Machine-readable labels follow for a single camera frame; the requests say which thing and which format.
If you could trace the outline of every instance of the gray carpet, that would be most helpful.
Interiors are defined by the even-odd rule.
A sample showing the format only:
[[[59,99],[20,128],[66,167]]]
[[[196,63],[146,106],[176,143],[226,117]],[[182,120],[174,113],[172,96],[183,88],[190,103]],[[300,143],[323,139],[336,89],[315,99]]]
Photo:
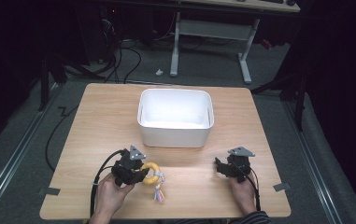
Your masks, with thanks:
[[[196,47],[195,43],[183,42],[183,44],[185,45],[182,46],[183,48]],[[283,46],[266,50],[262,46],[254,45],[248,58],[253,82],[248,86],[243,83],[236,58],[237,49],[243,46],[241,42],[223,46],[207,43],[197,49],[183,49],[180,52],[177,77],[168,75],[171,46],[154,45],[150,48],[134,42],[124,43],[124,46],[133,46],[132,49],[141,55],[140,65],[128,77],[131,81],[250,89],[273,79],[289,49],[289,46]],[[122,51],[121,66],[118,70],[120,79],[135,67],[138,58],[130,50]],[[97,69],[97,66],[95,64],[90,68]],[[155,76],[158,69],[163,70],[164,74]],[[70,76],[62,88],[62,92],[55,98],[34,135],[21,165],[0,198],[0,223],[82,223],[82,220],[42,220],[39,217],[39,211],[44,196],[37,193],[40,188],[47,187],[52,178],[52,171],[45,161],[45,146],[55,125],[62,119],[62,109],[58,107],[65,106],[68,111],[76,106],[85,86],[90,82],[94,82],[94,80],[82,76]],[[320,198],[305,166],[295,129],[292,127],[282,103],[275,95],[276,93],[267,91],[265,94],[254,96],[280,177],[283,182],[288,182],[292,186],[287,191],[292,214],[285,218],[273,218],[273,221],[275,223],[328,223]],[[324,140],[316,117],[311,111],[310,102],[306,100],[306,103],[304,113],[306,140],[314,152],[322,175],[327,180],[343,222],[356,223],[356,196]],[[20,142],[31,120],[35,117],[38,107],[39,85],[37,84],[32,90],[31,98],[16,111],[0,135],[0,172]],[[65,119],[50,141],[49,156],[53,166],[58,162],[74,115],[75,113]]]

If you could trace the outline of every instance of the person's wrist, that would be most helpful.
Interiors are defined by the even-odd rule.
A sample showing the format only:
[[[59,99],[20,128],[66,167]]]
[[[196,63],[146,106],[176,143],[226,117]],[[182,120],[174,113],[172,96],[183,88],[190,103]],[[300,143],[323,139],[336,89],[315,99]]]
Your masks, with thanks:
[[[242,215],[247,216],[252,212],[256,212],[256,206],[254,203],[243,202],[239,203],[239,209],[242,212]]]
[[[91,217],[91,224],[108,224],[113,217],[113,214],[111,213],[94,213],[93,216]]]

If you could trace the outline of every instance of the white container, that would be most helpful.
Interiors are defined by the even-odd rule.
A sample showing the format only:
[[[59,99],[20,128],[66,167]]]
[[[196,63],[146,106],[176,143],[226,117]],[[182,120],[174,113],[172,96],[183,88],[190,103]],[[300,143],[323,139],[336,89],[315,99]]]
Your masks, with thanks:
[[[214,123],[205,91],[148,89],[137,112],[142,140],[149,147],[203,147]]]

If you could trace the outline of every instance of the striped sleeve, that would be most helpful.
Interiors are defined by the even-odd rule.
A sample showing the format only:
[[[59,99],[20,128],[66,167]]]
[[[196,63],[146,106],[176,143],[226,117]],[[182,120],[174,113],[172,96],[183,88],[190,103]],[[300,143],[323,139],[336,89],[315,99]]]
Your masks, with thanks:
[[[230,222],[230,224],[267,224],[271,223],[270,217],[264,212],[253,212],[249,215]]]

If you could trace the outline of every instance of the cable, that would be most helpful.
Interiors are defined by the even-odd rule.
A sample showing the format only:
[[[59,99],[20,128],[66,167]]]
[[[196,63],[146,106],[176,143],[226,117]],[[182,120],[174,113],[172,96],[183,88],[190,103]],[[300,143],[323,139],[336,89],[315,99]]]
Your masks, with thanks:
[[[235,163],[233,163],[233,165],[245,176],[245,178],[250,182],[250,184],[253,186],[254,189],[254,196],[256,198],[256,210],[257,211],[262,211],[262,208],[260,206],[260,193],[259,193],[259,179],[257,178],[256,173],[254,172],[254,170],[252,168],[250,168],[250,170],[253,172],[255,178],[256,178],[256,185],[254,184],[253,180],[249,177],[249,175],[247,175],[243,170],[241,170],[241,168],[239,166],[237,166]]]
[[[124,84],[126,84],[126,81],[127,81],[127,78],[129,77],[129,75],[131,75],[131,73],[134,72],[134,70],[140,65],[140,62],[142,61],[142,57],[136,50],[134,50],[134,49],[127,49],[127,50],[130,50],[130,51],[136,53],[137,56],[139,56],[139,61],[137,62],[136,66],[127,75],[125,75],[124,82],[123,82]]]
[[[110,79],[110,77],[113,75],[113,73],[116,73],[116,83],[119,83],[119,77],[117,76],[117,68],[120,66],[121,63],[121,58],[122,58],[122,53],[121,53],[121,45],[119,46],[120,49],[120,58],[119,58],[119,62],[117,63],[117,66],[114,65],[114,69],[113,71],[111,71],[111,73],[107,76],[107,78],[105,78],[104,83],[107,83],[108,80]]]
[[[163,39],[157,39],[157,41],[153,41],[153,44],[155,44],[157,46],[161,46],[161,47],[169,47],[169,46],[171,46],[171,45],[173,45],[175,43],[175,39],[169,40],[167,44],[160,44],[159,42],[163,41],[163,40],[166,40],[167,38],[171,38],[171,37],[174,37],[174,35],[166,36]]]
[[[111,168],[111,167],[113,167],[113,166],[107,166],[107,167],[103,168],[102,171],[105,171],[106,169]]]
[[[93,75],[99,75],[101,73],[104,73],[104,72],[106,72],[107,70],[109,70],[110,68],[112,68],[115,65],[116,57],[115,57],[114,53],[112,52],[112,49],[113,49],[112,47],[114,46],[113,43],[115,41],[115,38],[117,38],[117,36],[119,36],[120,33],[116,32],[115,25],[109,19],[103,18],[101,20],[101,22],[102,22],[102,24],[105,25],[103,34],[104,34],[105,39],[106,39],[105,58],[108,58],[107,65],[104,66],[103,68],[100,68],[100,69],[92,72],[92,71],[82,70],[83,67],[73,64],[73,67],[76,66],[74,68],[76,70],[78,70],[78,73],[75,72],[75,71],[69,70],[68,68],[64,67],[64,70],[67,73],[69,73],[71,75],[74,75],[74,76],[89,75],[91,77]]]
[[[179,44],[179,47],[180,47],[181,49],[198,49],[199,47],[202,46],[202,44],[203,44],[203,42],[204,42],[204,38],[203,38],[203,37],[200,37],[200,36],[196,36],[196,38],[192,37],[192,39],[198,39],[198,38],[199,38],[198,44],[197,44],[197,46],[195,46],[195,47],[193,47],[193,48],[184,48],[184,47],[182,47],[180,44]]]
[[[177,16],[177,13],[175,12],[175,13],[174,13],[174,17],[172,18],[172,21],[171,21],[171,25],[169,26],[169,29],[168,29],[168,31],[165,33],[165,35],[163,35],[163,36],[160,37],[160,38],[153,39],[153,41],[162,40],[162,39],[165,39],[165,38],[169,38],[170,36],[174,36],[174,35],[169,35],[169,34],[171,33],[172,27],[174,26],[174,21],[175,21],[175,17],[176,17],[176,16]]]
[[[218,43],[218,42],[210,41],[210,40],[207,40],[207,39],[209,39],[209,38],[206,38],[206,39],[204,40],[205,43],[213,44],[213,45],[218,45],[218,46],[230,45],[230,44],[234,44],[234,43],[238,42],[238,40],[228,39],[228,40],[226,40],[224,43]]]
[[[55,172],[55,168],[52,167],[51,163],[50,163],[50,160],[49,160],[49,145],[50,145],[50,141],[53,137],[53,135],[55,134],[56,130],[58,129],[58,127],[62,124],[62,122],[64,122],[64,120],[69,117],[69,115],[75,111],[76,109],[78,108],[78,105],[76,105],[73,109],[71,109],[67,114],[63,114],[63,118],[58,122],[58,124],[54,127],[54,129],[52,130],[52,133],[47,141],[47,144],[46,144],[46,150],[45,150],[45,156],[46,156],[46,162],[47,162],[47,165],[49,166],[49,168]]]
[[[93,188],[91,190],[91,207],[90,207],[90,214],[91,217],[93,216],[93,212],[95,210],[95,195],[96,195],[96,191],[98,189],[98,181],[99,181],[99,177],[102,174],[102,172],[104,170],[106,170],[105,166],[108,163],[108,161],[111,160],[111,158],[113,158],[114,156],[116,156],[117,154],[122,154],[123,150],[118,150],[113,152],[110,156],[107,157],[107,159],[104,161],[104,163],[102,164],[101,168],[99,168],[98,173],[96,174],[96,177],[93,181]]]

